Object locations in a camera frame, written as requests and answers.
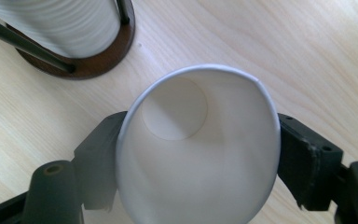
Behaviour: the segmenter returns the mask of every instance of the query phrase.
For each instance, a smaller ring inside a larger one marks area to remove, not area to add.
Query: white paper cup
[[[280,125],[263,85],[205,64],[150,86],[117,140],[120,198],[135,223],[245,223],[269,196]]]
[[[117,6],[111,0],[0,0],[0,19],[68,58],[104,51],[120,28]]]

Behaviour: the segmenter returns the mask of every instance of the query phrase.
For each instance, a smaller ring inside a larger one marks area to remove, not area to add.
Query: stack of paper cups
[[[120,28],[117,6],[111,0],[0,0],[0,19],[68,58],[104,51]]]

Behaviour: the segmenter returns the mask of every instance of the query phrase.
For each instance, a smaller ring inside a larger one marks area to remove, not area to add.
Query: black metal rod
[[[122,24],[128,24],[130,22],[129,13],[127,11],[126,0],[117,0],[118,13]]]
[[[73,73],[75,71],[75,66],[69,63],[65,63],[62,60],[58,59],[54,55],[40,48],[31,41],[21,37],[20,35],[14,33],[13,31],[7,29],[5,26],[0,24],[0,39],[12,45],[16,49],[20,49],[24,52],[27,52],[36,58],[49,63],[65,72]]]
[[[21,223],[22,211],[24,210],[27,192],[0,203],[0,223],[19,224]]]

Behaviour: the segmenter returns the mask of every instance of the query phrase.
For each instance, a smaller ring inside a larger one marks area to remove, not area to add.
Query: light wooden table
[[[73,150],[106,116],[127,110],[151,83],[197,63],[261,79],[291,115],[358,161],[358,1],[133,0],[136,36],[107,74],[71,81],[43,74],[0,41],[0,203],[28,189],[32,172]],[[251,223],[333,223],[300,211],[280,179]],[[117,197],[87,223],[131,223]]]

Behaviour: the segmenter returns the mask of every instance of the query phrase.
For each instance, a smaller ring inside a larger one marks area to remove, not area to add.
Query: metal stand
[[[55,77],[85,79],[102,75],[115,67],[130,50],[135,34],[131,0],[117,0],[121,26],[114,42],[103,52],[84,59],[66,58],[43,48],[11,26],[0,24],[0,39],[17,49],[22,58]]]

